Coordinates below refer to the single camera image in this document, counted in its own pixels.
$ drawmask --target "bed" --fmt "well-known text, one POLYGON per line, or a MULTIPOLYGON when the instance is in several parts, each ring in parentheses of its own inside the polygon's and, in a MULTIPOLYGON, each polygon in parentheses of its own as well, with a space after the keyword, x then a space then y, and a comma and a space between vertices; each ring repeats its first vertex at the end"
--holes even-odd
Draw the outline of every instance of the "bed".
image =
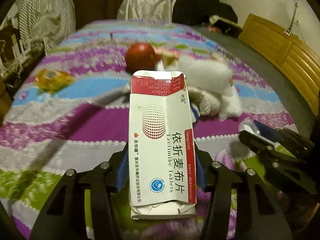
MULTIPOLYGON (((261 177, 264 175, 258 158, 238 140, 238 126, 244 118, 295 130, 290 114, 262 77, 193 29, 158 22, 93 22, 39 63, 17 92, 0 129, 0 198, 27 239, 39 211, 66 170, 90 170, 122 150, 128 140, 128 97, 104 99, 130 80, 124 55, 127 45, 135 41, 195 58, 209 58, 215 52, 228 61, 244 113, 220 122, 218 118, 199 116, 192 108, 196 144, 228 168, 254 168, 261 177), (75 81, 55 94, 40 93, 34 80, 43 68, 68 71, 75 81)), ((87 208, 89 195, 85 199, 87 208)), ((197 239, 209 199, 210 193, 198 188, 196 217, 150 222, 130 218, 127 187, 112 197, 123 239, 197 239)), ((236 192, 232 192, 230 201, 228 239, 235 232, 236 192)), ((87 234, 93 238, 90 212, 86 216, 87 234)))

